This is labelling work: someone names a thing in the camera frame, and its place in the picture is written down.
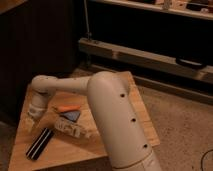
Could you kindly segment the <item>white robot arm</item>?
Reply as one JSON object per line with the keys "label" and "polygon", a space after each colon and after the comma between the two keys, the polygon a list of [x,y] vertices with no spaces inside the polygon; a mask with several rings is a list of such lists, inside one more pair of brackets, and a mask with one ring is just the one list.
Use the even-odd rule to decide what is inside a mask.
{"label": "white robot arm", "polygon": [[79,78],[38,75],[31,86],[34,96],[27,118],[32,126],[46,113],[56,91],[84,94],[113,171],[162,171],[129,99],[129,83],[119,74],[102,71]]}

